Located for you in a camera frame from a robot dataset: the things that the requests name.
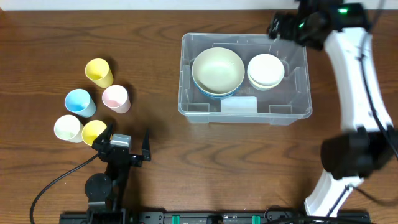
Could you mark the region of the white bowl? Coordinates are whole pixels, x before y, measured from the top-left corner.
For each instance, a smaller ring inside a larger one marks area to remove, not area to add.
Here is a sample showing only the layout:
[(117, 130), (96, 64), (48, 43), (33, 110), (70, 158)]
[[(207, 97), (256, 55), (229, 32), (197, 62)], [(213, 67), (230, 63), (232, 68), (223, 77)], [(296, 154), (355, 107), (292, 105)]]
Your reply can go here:
[(247, 69), (248, 79), (260, 85), (279, 84), (284, 77), (283, 63), (271, 54), (260, 54), (253, 57)]

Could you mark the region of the yellow cup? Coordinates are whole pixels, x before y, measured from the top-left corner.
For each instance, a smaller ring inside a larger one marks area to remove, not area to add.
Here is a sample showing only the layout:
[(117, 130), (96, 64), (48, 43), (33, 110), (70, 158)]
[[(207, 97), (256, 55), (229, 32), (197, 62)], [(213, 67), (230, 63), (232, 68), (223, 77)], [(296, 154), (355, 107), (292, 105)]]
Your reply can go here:
[(92, 146), (93, 141), (107, 128), (107, 125), (100, 120), (88, 122), (82, 129), (81, 136), (83, 142)]
[(111, 86), (114, 81), (114, 77), (108, 62), (102, 58), (90, 60), (86, 64), (85, 75), (101, 88), (107, 88)]

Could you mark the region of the large beige bowl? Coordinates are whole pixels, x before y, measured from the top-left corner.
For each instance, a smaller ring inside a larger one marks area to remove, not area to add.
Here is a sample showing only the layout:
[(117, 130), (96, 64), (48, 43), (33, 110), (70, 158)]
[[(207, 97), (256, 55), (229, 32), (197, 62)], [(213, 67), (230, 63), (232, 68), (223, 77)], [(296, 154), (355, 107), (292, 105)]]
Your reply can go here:
[(193, 61), (192, 78), (210, 93), (228, 93), (240, 86), (245, 67), (238, 54), (230, 49), (213, 47), (201, 52)]

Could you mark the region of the yellow bowl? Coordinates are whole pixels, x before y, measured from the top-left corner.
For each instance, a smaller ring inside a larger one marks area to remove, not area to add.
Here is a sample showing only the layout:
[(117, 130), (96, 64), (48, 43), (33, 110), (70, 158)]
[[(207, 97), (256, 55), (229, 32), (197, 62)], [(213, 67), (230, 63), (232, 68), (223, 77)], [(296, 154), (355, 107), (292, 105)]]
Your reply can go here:
[(250, 84), (252, 85), (253, 88), (255, 88), (257, 90), (260, 90), (260, 91), (270, 90), (271, 88), (274, 88), (274, 87), (276, 87), (278, 85), (278, 83), (275, 84), (275, 85), (260, 85), (260, 84), (258, 84), (257, 82), (255, 82), (252, 79), (249, 79), (249, 82), (250, 82)]

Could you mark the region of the pink cup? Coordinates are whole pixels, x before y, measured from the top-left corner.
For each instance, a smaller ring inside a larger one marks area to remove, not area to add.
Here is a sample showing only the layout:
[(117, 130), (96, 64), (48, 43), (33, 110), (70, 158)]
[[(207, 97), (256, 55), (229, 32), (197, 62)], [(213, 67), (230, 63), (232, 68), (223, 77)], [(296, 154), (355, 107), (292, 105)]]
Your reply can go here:
[(102, 102), (111, 110), (123, 114), (131, 107), (129, 93), (121, 85), (111, 85), (102, 94)]

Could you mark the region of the cream white cup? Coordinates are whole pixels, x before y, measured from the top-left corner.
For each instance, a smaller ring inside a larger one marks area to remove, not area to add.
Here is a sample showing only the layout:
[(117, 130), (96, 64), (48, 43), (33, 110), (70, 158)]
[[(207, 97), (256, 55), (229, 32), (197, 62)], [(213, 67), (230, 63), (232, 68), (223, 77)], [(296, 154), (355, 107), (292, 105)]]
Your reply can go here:
[(80, 143), (83, 141), (81, 132), (83, 124), (74, 115), (61, 116), (54, 124), (54, 133), (56, 137), (63, 141)]

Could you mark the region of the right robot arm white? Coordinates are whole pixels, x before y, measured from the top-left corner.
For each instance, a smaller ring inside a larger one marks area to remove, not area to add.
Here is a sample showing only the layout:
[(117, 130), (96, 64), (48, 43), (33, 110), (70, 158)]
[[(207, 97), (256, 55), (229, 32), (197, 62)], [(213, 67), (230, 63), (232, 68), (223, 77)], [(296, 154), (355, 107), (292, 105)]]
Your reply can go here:
[(353, 6), (277, 13), (271, 39), (324, 49), (340, 97), (342, 134), (323, 141), (322, 175), (305, 199), (308, 216), (336, 217), (352, 189), (397, 155), (397, 130), (382, 100), (371, 48), (368, 15)]

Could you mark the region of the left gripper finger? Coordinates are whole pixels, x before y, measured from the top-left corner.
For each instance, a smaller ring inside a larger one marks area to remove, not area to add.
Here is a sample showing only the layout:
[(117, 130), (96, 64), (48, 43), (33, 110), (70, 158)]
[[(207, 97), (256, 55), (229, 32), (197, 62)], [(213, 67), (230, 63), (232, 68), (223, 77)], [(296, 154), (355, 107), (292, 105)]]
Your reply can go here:
[(106, 127), (106, 129), (94, 139), (91, 148), (92, 149), (106, 148), (110, 144), (112, 132), (113, 132), (113, 123), (110, 123)]
[(150, 143), (149, 143), (149, 130), (146, 130), (144, 140), (142, 142), (142, 160), (151, 161)]

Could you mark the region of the light blue cup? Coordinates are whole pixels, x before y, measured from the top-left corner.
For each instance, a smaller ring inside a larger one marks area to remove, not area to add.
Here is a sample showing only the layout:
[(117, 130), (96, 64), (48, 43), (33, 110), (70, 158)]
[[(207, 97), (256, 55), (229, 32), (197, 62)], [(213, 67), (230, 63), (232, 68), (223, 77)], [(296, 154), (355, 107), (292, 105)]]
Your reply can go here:
[(75, 89), (65, 97), (65, 107), (69, 112), (89, 118), (96, 113), (96, 105), (90, 94), (84, 89)]

